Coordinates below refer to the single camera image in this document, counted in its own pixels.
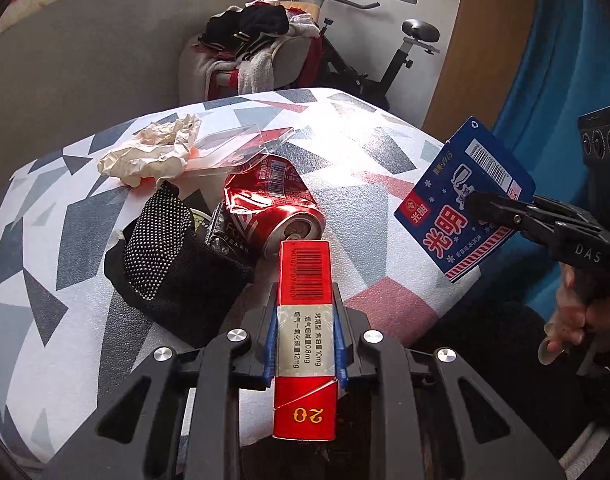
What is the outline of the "person's right hand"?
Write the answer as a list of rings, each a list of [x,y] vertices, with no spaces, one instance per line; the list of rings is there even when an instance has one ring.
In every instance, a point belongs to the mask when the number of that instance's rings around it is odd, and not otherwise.
[[[552,364],[564,350],[576,347],[591,334],[600,350],[610,349],[610,297],[586,304],[582,299],[582,273],[573,266],[560,264],[561,283],[556,292],[556,308],[544,326],[545,339],[538,359]]]

